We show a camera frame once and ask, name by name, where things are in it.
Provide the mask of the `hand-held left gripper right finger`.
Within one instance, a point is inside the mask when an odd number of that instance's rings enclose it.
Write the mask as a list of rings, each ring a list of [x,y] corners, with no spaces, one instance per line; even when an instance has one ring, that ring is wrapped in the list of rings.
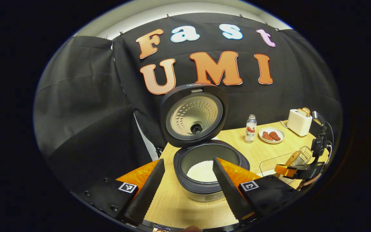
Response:
[[[274,175],[260,178],[221,158],[213,159],[213,172],[239,223],[269,217],[297,198],[297,190]]]

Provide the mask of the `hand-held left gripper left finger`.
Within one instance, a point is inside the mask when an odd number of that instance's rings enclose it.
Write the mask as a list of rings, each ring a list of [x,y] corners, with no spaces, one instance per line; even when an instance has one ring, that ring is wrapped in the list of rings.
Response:
[[[140,225],[165,173],[163,159],[152,161],[118,178],[100,178],[96,183],[71,194],[107,217]]]

